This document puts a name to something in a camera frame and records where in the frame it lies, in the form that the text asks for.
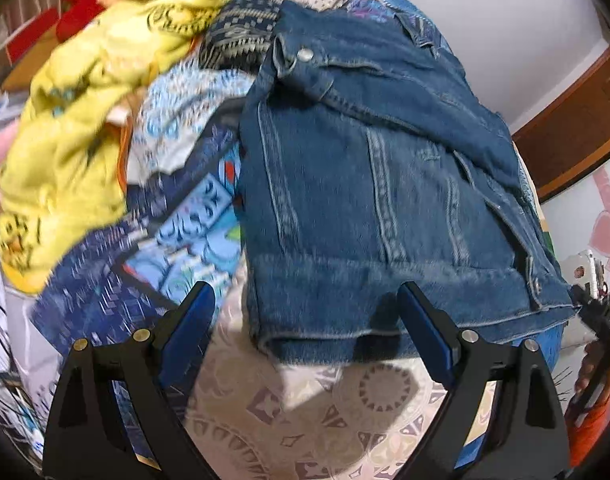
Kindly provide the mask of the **orange sleeve forearm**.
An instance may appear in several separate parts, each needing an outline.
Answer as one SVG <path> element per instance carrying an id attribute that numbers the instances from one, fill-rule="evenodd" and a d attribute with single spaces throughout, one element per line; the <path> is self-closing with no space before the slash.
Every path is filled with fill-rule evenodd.
<path id="1" fill-rule="evenodd" d="M 610 396 L 594 404 L 579 426 L 570 419 L 570 416 L 565 416 L 568 442 L 570 442 L 570 466 L 573 468 L 582 463 L 602 434 L 608 423 L 608 404 L 610 404 Z"/>

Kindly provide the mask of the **right hand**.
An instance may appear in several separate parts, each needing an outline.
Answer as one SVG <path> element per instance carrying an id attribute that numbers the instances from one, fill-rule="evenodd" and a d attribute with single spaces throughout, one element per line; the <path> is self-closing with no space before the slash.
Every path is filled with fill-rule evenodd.
<path id="1" fill-rule="evenodd" d="M 582 359 L 579 373 L 575 382 L 575 393 L 581 393 L 588 387 L 594 372 L 599 365 L 604 353 L 603 344 L 600 341 L 593 341 L 585 346 L 585 356 Z M 610 398 L 610 368 L 602 379 L 603 390 L 598 397 L 597 404 L 603 405 Z"/>

